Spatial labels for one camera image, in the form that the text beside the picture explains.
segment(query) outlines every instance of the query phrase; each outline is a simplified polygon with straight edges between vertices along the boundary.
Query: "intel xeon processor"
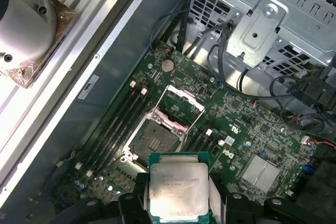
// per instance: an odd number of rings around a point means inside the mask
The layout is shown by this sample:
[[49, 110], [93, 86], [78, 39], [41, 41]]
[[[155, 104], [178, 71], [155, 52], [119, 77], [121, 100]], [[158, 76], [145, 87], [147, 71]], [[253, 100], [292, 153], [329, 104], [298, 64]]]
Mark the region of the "intel xeon processor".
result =
[[150, 156], [149, 213], [156, 223], [208, 223], [208, 164], [196, 153]]

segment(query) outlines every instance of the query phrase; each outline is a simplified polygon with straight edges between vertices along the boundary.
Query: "red wire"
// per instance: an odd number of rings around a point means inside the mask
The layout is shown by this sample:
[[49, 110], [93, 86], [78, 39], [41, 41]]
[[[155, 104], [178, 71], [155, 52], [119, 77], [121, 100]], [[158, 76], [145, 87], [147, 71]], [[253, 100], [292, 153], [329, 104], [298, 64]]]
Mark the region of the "red wire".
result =
[[323, 141], [323, 142], [315, 141], [315, 143], [316, 144], [328, 144], [329, 146], [334, 147], [334, 149], [336, 150], [336, 146], [333, 145], [332, 143], [327, 142], [327, 141]]

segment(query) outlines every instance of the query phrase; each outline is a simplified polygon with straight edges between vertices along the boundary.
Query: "green circuit board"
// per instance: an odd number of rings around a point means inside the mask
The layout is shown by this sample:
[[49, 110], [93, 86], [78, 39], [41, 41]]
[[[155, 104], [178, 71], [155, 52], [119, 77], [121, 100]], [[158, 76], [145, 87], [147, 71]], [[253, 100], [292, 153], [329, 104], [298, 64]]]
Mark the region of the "green circuit board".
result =
[[[168, 85], [193, 95], [205, 108], [200, 112], [172, 92], [166, 91], [162, 97], [158, 108], [171, 121], [190, 127], [199, 117], [189, 129], [182, 151], [209, 152], [210, 173], [219, 173], [232, 192], [244, 193], [261, 204], [267, 197], [284, 197], [313, 147], [301, 145], [300, 133], [260, 118], [253, 108], [254, 101], [227, 93], [206, 69], [166, 48], [160, 44], [156, 52], [149, 52], [140, 62], [77, 158], [80, 165], [69, 171], [54, 197], [67, 204], [83, 197], [98, 197], [108, 203], [120, 191], [132, 190], [137, 173], [145, 172], [147, 167], [145, 160], [124, 157], [123, 148]], [[162, 65], [167, 60], [170, 64]], [[259, 110], [269, 120], [278, 121], [273, 113]], [[274, 172], [270, 188], [261, 189], [263, 185], [249, 181], [247, 173], [254, 171], [250, 165], [254, 160], [260, 162], [256, 156], [263, 160], [261, 165], [270, 166]]]

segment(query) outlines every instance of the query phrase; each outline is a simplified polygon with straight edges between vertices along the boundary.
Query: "motherboard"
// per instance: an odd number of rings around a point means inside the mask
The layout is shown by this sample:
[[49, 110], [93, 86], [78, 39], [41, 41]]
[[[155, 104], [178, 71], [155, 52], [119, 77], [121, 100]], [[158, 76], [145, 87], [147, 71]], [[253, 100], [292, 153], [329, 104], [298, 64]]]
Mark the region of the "motherboard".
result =
[[105, 204], [132, 191], [151, 153], [208, 152], [209, 172], [231, 192], [263, 204], [285, 197], [314, 151], [301, 133], [166, 44], [148, 52], [120, 91], [53, 196], [69, 206]]

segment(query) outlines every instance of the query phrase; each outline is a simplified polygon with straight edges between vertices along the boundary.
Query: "ram slot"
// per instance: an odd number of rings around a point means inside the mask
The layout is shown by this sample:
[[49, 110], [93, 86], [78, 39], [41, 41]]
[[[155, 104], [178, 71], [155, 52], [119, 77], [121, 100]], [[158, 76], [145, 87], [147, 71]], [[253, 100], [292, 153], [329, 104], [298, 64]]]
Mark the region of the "ram slot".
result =
[[93, 161], [93, 164], [90, 165], [90, 168], [96, 167], [96, 165], [100, 162], [101, 157], [103, 157], [109, 151], [109, 146], [111, 145], [111, 143], [113, 141], [113, 137], [127, 123], [129, 116], [133, 113], [133, 109], [138, 107], [138, 105], [141, 103], [141, 100], [142, 100], [141, 94], [138, 93], [137, 96], [136, 96], [136, 99], [134, 101], [132, 101], [132, 103], [131, 103], [131, 105], [129, 105], [129, 107], [127, 107], [127, 109], [125, 110], [125, 113], [123, 113], [121, 115], [122, 117], [120, 118], [120, 120], [118, 120], [118, 123], [115, 125], [113, 130], [106, 137], [106, 141], [105, 141], [104, 145], [98, 151], [99, 158], [96, 158]]
[[200, 144], [202, 143], [202, 139], [204, 138], [205, 133], [203, 132], [189, 147], [188, 152], [196, 152]]
[[129, 103], [134, 101], [134, 99], [137, 98], [137, 92], [133, 90], [133, 92], [127, 94], [126, 101], [124, 101], [123, 105], [119, 106], [115, 114], [111, 117], [110, 122], [108, 123], [109, 127], [101, 132], [101, 134], [98, 137], [98, 140], [96, 141], [96, 144], [94, 146], [93, 151], [91, 152], [91, 155], [88, 156], [84, 161], [85, 167], [89, 168], [92, 165], [92, 162], [98, 158], [99, 156], [99, 150], [106, 145], [106, 142], [108, 141], [108, 135], [110, 135], [113, 131], [115, 126], [119, 123], [120, 119], [122, 119], [122, 116], [125, 115], [125, 112], [129, 109]]
[[96, 170], [98, 172], [103, 170], [106, 166], [108, 166], [111, 163], [111, 160], [112, 160], [114, 154], [117, 152], [120, 145], [123, 143], [123, 140], [125, 139], [125, 137], [128, 135], [130, 130], [135, 125], [135, 122], [136, 122], [137, 118], [139, 118], [139, 116], [143, 114], [144, 110], [146, 109], [147, 103], [148, 103], [148, 99], [143, 99], [141, 101], [141, 104], [139, 104], [139, 106], [136, 108], [136, 110], [133, 111], [133, 114], [132, 114], [131, 118], [129, 118], [126, 121], [125, 126], [121, 127], [120, 131], [117, 134], [115, 134], [115, 136], [117, 136], [117, 138], [113, 142], [111, 142], [110, 146], [108, 147], [109, 151], [108, 151], [107, 155], [104, 155], [104, 157], [102, 158], [103, 162], [101, 162], [101, 164], [99, 166], [97, 166]]
[[205, 135], [205, 138], [203, 139], [203, 141], [200, 141], [198, 143], [197, 147], [195, 148], [195, 151], [202, 152], [205, 146], [208, 144], [208, 140], [209, 140], [209, 136]]
[[195, 135], [185, 143], [185, 145], [182, 147], [182, 152], [188, 152], [193, 145], [193, 143], [197, 142], [198, 139], [201, 137], [202, 133], [200, 131], [197, 131]]
[[212, 140], [212, 138], [207, 135], [204, 142], [203, 142], [203, 145], [199, 149], [199, 152], [206, 152], [209, 149], [209, 147], [212, 143], [211, 140]]
[[214, 151], [214, 148], [217, 145], [217, 141], [216, 139], [212, 138], [212, 142], [210, 144], [210, 146], [208, 147], [208, 149], [206, 150], [206, 152], [212, 153]]

